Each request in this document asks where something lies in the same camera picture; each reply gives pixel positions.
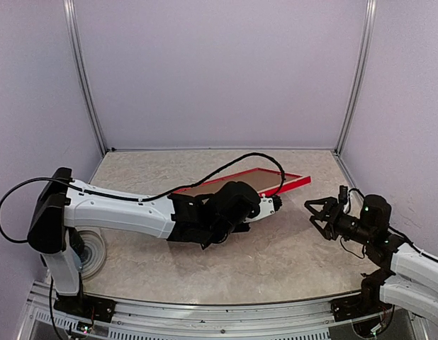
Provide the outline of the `red wooden picture frame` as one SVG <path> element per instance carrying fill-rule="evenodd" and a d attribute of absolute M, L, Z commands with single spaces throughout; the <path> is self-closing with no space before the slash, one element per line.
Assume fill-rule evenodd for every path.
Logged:
<path fill-rule="evenodd" d="M 285 181 L 281 187 L 281 189 L 277 189 L 277 192 L 274 193 L 276 195 L 286 193 L 297 188 L 300 188 L 304 185 L 311 183 L 311 177 L 309 176 L 301 176 L 297 174 L 285 173 Z"/>

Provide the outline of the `brown backing board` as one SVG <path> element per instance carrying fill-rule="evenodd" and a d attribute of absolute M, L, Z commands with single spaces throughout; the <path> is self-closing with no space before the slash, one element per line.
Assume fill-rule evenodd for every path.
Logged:
<path fill-rule="evenodd" d="M 259 195 L 269 197 L 277 192 L 281 183 L 281 173 L 263 168 L 253 168 L 241 171 L 236 174 L 220 177 L 214 180 L 206 181 L 195 188 L 180 189 L 176 193 L 197 196 L 200 194 L 209 194 L 218 192 L 225 184 L 229 182 L 238 182 L 251 186 Z"/>

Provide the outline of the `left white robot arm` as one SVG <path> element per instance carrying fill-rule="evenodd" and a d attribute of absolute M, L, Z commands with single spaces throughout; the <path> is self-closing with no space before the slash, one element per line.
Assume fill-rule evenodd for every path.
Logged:
<path fill-rule="evenodd" d="M 147 234 L 169 242 L 221 243 L 233 232 L 246 232 L 263 217 L 263 200 L 253 187 L 229 181 L 212 194 L 128 195 L 76 181 L 69 168 L 45 179 L 27 240 L 44 259 L 58 295 L 76 315 L 91 309 L 81 291 L 79 255 L 69 243 L 75 227 L 100 227 Z"/>

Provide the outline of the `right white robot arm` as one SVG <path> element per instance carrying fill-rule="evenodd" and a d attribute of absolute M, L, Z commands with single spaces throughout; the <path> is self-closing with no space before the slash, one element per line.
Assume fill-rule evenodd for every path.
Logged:
<path fill-rule="evenodd" d="M 380 195 L 366 195 L 358 217 L 345 212 L 346 188 L 338 198 L 307 200 L 310 222 L 326 240 L 342 237 L 363 246 L 378 268 L 365 276 L 360 293 L 332 303 L 336 319 L 354 318 L 395 305 L 438 326 L 438 258 L 417 248 L 390 226 L 391 206 Z"/>

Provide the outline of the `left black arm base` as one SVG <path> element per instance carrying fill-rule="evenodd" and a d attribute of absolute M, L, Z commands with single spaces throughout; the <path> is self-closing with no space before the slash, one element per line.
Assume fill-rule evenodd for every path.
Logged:
<path fill-rule="evenodd" d="M 112 299 L 87 295 L 82 289 L 76 295 L 56 293 L 54 308 L 69 315 L 91 321 L 111 323 L 117 302 Z"/>

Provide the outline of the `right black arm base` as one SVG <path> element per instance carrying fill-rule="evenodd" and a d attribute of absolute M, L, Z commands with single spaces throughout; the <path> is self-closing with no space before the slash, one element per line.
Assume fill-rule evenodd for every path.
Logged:
<path fill-rule="evenodd" d="M 335 321 L 356 319 L 392 308 L 392 304 L 380 300 L 380 288 L 390 276 L 392 273 L 379 269 L 362 280 L 359 294 L 332 300 L 330 305 Z"/>

